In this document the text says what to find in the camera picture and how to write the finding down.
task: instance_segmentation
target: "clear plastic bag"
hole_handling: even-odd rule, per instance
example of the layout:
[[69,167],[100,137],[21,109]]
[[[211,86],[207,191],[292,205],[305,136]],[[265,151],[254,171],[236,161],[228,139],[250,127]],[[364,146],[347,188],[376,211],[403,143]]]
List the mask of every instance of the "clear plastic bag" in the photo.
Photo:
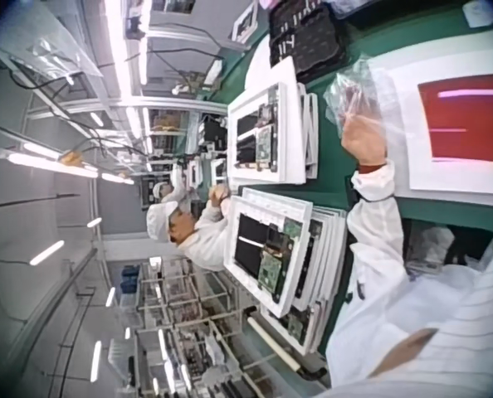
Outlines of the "clear plastic bag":
[[349,114],[373,114],[380,119],[376,89],[369,69],[369,58],[361,56],[351,66],[339,71],[324,92],[326,118],[342,137],[344,122]]
[[102,76],[73,36],[40,2],[15,2],[0,21],[0,52],[58,79],[85,72]]

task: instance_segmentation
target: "worker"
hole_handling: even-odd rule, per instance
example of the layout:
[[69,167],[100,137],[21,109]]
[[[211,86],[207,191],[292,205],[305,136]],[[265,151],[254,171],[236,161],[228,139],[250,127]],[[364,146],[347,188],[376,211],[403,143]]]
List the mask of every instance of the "worker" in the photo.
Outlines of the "worker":
[[[416,385],[418,382],[447,384],[442,370],[470,369],[470,377],[474,371],[486,373],[485,358],[493,361],[493,352],[484,352],[479,356],[482,362],[462,363],[475,361],[473,356],[477,350],[493,349],[491,338],[486,339],[483,346],[472,347],[470,342],[470,337],[482,337],[486,331],[493,333],[493,318],[483,318],[485,314],[481,312],[475,314],[469,309],[464,312],[459,309],[470,294],[471,306],[489,303],[484,297],[493,299],[493,294],[484,289],[493,286],[491,276],[487,282],[481,282],[480,271],[446,265],[440,274],[422,274],[413,281],[408,278],[403,266],[402,223],[393,197],[394,164],[386,159],[386,143],[381,130],[381,123],[371,112],[348,115],[344,125],[342,146],[359,164],[352,183],[361,199],[348,215],[349,232],[357,243],[350,246],[354,264],[346,302],[326,349],[331,385],[335,387],[323,394],[326,397],[383,396],[374,389],[375,384],[367,389],[369,395],[350,394],[360,390],[342,386],[390,374],[389,371],[397,368],[403,369],[400,372],[406,378],[393,376],[389,380],[410,380]],[[476,280],[479,280],[481,293],[475,291]],[[488,314],[493,314],[493,309],[487,307]],[[457,350],[465,344],[466,350]],[[407,362],[417,358],[424,349],[429,353],[426,357],[429,360],[419,362],[417,369],[422,374],[414,376],[411,372],[414,367]],[[450,357],[453,352],[456,362]],[[450,384],[464,385],[455,378],[452,380]],[[488,381],[484,377],[477,380],[483,384]],[[474,381],[467,380],[466,384],[473,386]],[[414,395],[398,391],[397,396]],[[435,391],[416,396],[455,395]]]
[[198,221],[179,202],[152,205],[147,212],[149,236],[175,243],[194,264],[204,269],[224,269],[229,201],[229,191],[224,185],[212,187],[209,201]]
[[189,212],[191,200],[196,193],[187,189],[183,180],[182,168],[175,164],[171,172],[170,182],[159,182],[153,187],[153,195],[160,203],[175,201],[184,212]]

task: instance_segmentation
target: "green work surface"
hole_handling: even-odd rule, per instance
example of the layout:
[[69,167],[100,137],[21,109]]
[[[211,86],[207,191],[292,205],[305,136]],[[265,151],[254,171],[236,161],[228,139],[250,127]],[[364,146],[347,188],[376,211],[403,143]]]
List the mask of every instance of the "green work surface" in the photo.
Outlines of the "green work surface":
[[[353,55],[362,52],[368,56],[378,56],[424,41],[466,35],[482,30],[484,29],[470,29],[462,10],[448,7],[433,12],[413,14],[368,31],[352,32],[354,39],[350,49]],[[256,35],[256,45],[263,36]],[[246,53],[243,59],[227,72],[222,89],[211,98],[212,101],[230,104],[244,90],[245,76],[253,52],[251,50]],[[354,172],[355,161],[340,146],[336,127],[325,118],[326,107],[323,94],[333,78],[334,73],[331,73],[307,85],[308,92],[316,93],[319,96],[320,167],[318,178],[303,186],[256,186],[257,189],[305,199],[312,201],[317,206],[342,209],[348,207],[344,177]],[[405,218],[493,231],[493,207],[491,206],[409,198],[398,198],[398,204],[400,213]],[[338,295],[335,299],[332,316],[319,348],[322,353],[325,352],[327,338],[333,331],[343,300],[343,294]]]

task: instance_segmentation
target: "ceiling light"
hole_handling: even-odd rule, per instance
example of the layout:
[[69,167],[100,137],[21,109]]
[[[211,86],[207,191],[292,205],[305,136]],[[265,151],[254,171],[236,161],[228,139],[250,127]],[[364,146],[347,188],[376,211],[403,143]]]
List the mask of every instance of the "ceiling light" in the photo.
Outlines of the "ceiling light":
[[120,176],[115,176],[114,174],[109,174],[107,172],[103,172],[100,176],[103,178],[103,180],[106,181],[117,182],[119,184],[134,185],[134,180],[131,180],[130,178],[122,178]]
[[161,300],[162,299],[162,289],[160,288],[159,284],[156,284],[154,286],[154,291],[156,292],[156,297],[158,298],[158,300]]
[[157,396],[160,390],[158,388],[158,380],[156,380],[156,377],[153,379],[153,388],[154,388],[154,394]]
[[136,139],[141,138],[141,123],[139,122],[138,111],[133,107],[129,106],[125,110],[127,114],[127,118],[129,118],[130,129],[132,130],[132,134]]
[[115,294],[115,288],[112,287],[108,293],[108,297],[106,298],[106,303],[105,303],[106,307],[112,305],[112,302],[114,301],[114,294]]
[[39,155],[55,160],[57,160],[60,156],[60,154],[57,151],[53,151],[52,149],[42,147],[41,145],[37,145],[35,143],[24,143],[23,147],[27,151],[38,153]]
[[34,259],[32,259],[29,264],[30,265],[39,265],[43,260],[45,260],[47,257],[55,253],[57,250],[59,250],[62,246],[64,245],[63,240],[59,240],[56,242],[54,245],[49,246],[47,249],[42,251],[39,255],[37,255]]
[[186,383],[188,391],[191,391],[191,380],[189,379],[188,367],[185,364],[182,364],[180,370],[182,371],[183,382]]
[[100,341],[95,343],[94,356],[91,358],[90,381],[92,383],[97,381],[97,376],[99,375],[99,360],[100,360],[101,346],[102,346],[102,343]]
[[110,49],[112,50],[112,57],[115,63],[115,74],[117,75],[121,98],[127,98],[132,95],[132,86],[130,84],[129,63],[125,62],[128,56],[124,39],[122,7],[122,0],[109,0],[105,2],[105,13],[108,22]]
[[151,139],[151,137],[147,137],[145,139],[145,143],[147,144],[147,152],[149,153],[149,155],[152,155],[154,152],[154,146],[153,146],[153,140]]
[[53,162],[52,160],[39,158],[37,156],[30,156],[23,153],[13,153],[9,155],[8,160],[14,164],[41,168],[52,172],[64,172],[66,174],[73,174],[75,176],[88,178],[97,178],[98,176],[97,172],[92,172],[91,170],[86,170],[82,167],[66,166],[62,163]]
[[103,127],[103,126],[105,125],[105,124],[103,123],[103,121],[101,120],[101,118],[97,115],[97,113],[95,113],[95,112],[91,112],[91,113],[90,113],[90,116],[91,116],[91,118],[94,120],[94,122],[96,122],[96,123],[97,123],[97,125],[98,125],[99,127]]
[[86,170],[90,170],[91,172],[97,172],[99,169],[97,167],[90,166],[89,164],[85,164],[83,166]]
[[171,360],[167,360],[165,362],[165,376],[167,376],[167,384],[169,385],[169,393],[174,394],[177,392],[175,385],[174,385],[174,370],[173,370],[173,364],[171,363]]
[[86,224],[86,226],[88,228],[93,228],[94,226],[96,226],[97,224],[99,224],[101,221],[103,221],[103,219],[100,218],[100,217],[97,217],[95,220],[92,220],[88,224]]
[[[139,19],[139,29],[147,34],[150,24],[150,10],[153,5],[151,0],[144,0],[141,7],[141,18]],[[147,84],[147,36],[142,37],[139,41],[139,82],[142,85]]]
[[165,346],[165,338],[164,338],[164,330],[158,330],[158,340],[160,343],[160,351],[162,352],[162,359],[167,361],[169,359],[169,355],[167,353],[167,347]]

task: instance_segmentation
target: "green circuit board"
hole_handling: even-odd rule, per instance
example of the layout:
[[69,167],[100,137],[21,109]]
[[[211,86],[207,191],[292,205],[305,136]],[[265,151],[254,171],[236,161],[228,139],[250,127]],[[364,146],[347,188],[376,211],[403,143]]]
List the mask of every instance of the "green circuit board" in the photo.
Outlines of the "green circuit board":
[[274,255],[262,251],[260,273],[257,281],[271,293],[275,293],[281,272],[281,260]]

